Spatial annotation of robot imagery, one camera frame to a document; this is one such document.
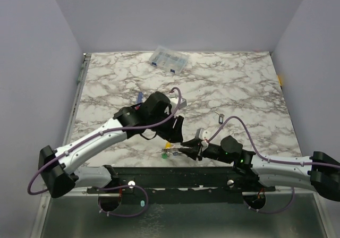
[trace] marble tabletop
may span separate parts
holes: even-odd
[[[122,107],[143,100],[151,93],[165,94],[177,86],[188,106],[179,110],[184,116],[184,141],[192,139],[197,128],[211,131],[219,128],[218,115],[239,116],[260,153],[287,157],[301,156],[293,125],[268,52],[185,53],[188,65],[181,74],[173,75],[151,66],[152,52],[92,54],[81,95],[71,141],[98,128]],[[242,125],[231,120],[212,143],[232,135],[251,150]],[[88,160],[84,166],[226,166],[203,159],[194,161],[185,155],[162,158],[166,141],[134,137],[107,148]]]

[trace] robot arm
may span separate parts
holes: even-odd
[[[323,152],[315,151],[312,157],[267,157],[244,150],[243,145],[230,135],[223,138],[220,145],[209,143],[208,136],[208,131],[198,129],[194,139],[181,144],[186,148],[178,150],[194,160],[206,157],[234,163],[235,172],[244,177],[255,177],[264,188],[303,188],[316,191],[329,200],[340,201],[340,163]]]
[[[181,96],[179,101],[178,107],[184,107],[186,103],[182,102]],[[81,165],[107,147],[134,135],[142,135],[146,129],[152,129],[156,135],[169,142],[183,142],[184,118],[174,117],[171,110],[171,101],[164,94],[156,92],[141,105],[120,109],[100,128],[71,144],[55,150],[50,146],[43,148],[39,156],[39,169],[51,160],[58,159],[41,173],[51,196],[60,197],[76,187],[111,188],[124,184],[127,178],[122,177],[121,173],[131,173],[129,168],[121,170],[118,175],[117,168],[113,169],[111,166],[81,167]],[[177,173],[172,170],[166,174],[166,177],[171,176],[171,179],[159,181],[159,177],[165,177],[163,173],[169,171],[163,168],[156,170],[157,175],[152,178],[139,180],[139,184],[143,184],[145,188],[155,189],[215,187],[226,189],[228,193],[257,192],[273,186],[292,186],[317,191],[327,199],[340,201],[338,169],[311,165],[314,162],[340,165],[326,154],[315,152],[311,158],[263,158],[255,152],[244,150],[231,136],[224,138],[220,145],[209,143],[208,134],[207,131],[199,129],[194,139],[182,143],[186,148],[179,151],[193,160],[202,160],[206,157],[229,164],[234,163],[233,167],[227,167],[223,172],[218,168],[209,169],[208,172],[212,175],[210,179],[206,179],[207,173],[201,173],[197,169],[191,170],[183,177],[181,176],[183,171]],[[219,179],[221,173],[226,175],[223,179]]]
[[[186,105],[179,96],[178,108]],[[63,196],[74,187],[104,187],[114,175],[110,167],[81,167],[88,159],[104,149],[134,135],[142,135],[146,129],[169,142],[182,142],[182,116],[171,115],[173,104],[161,92],[155,92],[140,105],[124,107],[100,128],[79,140],[52,150],[50,146],[40,151],[39,169],[55,158],[41,175],[53,198]]]

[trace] yellow object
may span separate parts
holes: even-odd
[[[171,148],[171,147],[172,147],[172,145],[171,145],[170,142],[167,142],[167,143],[165,144],[165,148],[166,148],[166,149],[169,149],[169,148]]]
[[[283,79],[282,79],[282,77],[281,76],[277,76],[277,79],[278,79],[278,83],[280,84],[280,87],[282,87],[282,81],[283,81]]]

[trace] white wall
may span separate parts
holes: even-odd
[[[340,0],[304,0],[273,54],[304,155],[340,162]],[[340,237],[340,203],[328,202]]]
[[[62,142],[82,59],[55,0],[0,0],[1,238],[30,235],[27,184],[39,150]]]
[[[57,0],[84,52],[274,50],[302,0]]]

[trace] gray floor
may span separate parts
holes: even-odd
[[[264,209],[285,206],[289,194],[267,195]],[[120,209],[137,212],[140,206]],[[51,200],[43,238],[218,238],[218,237],[326,237],[313,194],[297,194],[293,206],[281,214],[263,215],[245,205],[227,203],[151,205],[136,218],[99,214],[97,197],[63,197]]]

